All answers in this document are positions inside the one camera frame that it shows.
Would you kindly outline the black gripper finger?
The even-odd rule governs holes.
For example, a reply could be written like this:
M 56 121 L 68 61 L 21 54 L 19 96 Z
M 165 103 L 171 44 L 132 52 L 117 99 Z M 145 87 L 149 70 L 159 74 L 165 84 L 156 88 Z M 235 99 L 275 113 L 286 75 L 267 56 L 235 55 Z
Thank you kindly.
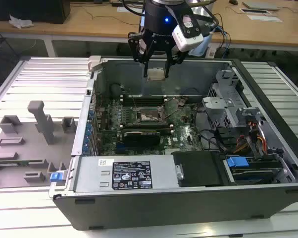
M 148 76 L 149 60 L 153 54 L 152 31 L 128 33 L 128 44 L 135 62 L 144 65 L 144 77 Z
M 187 52 L 178 51 L 173 55 L 171 49 L 166 49 L 165 53 L 167 60 L 164 67 L 164 78 L 168 78 L 170 67 L 175 64 L 181 64 L 187 56 Z

